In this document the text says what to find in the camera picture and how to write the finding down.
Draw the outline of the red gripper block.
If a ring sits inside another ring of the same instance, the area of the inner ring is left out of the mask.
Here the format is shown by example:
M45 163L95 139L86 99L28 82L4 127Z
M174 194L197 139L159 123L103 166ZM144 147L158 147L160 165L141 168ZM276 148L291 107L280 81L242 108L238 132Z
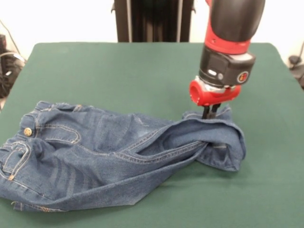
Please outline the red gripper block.
M214 87L206 84L198 76L190 82L189 94L192 102L197 106L203 106L202 119L214 118L221 103L235 99L241 91L241 86Z

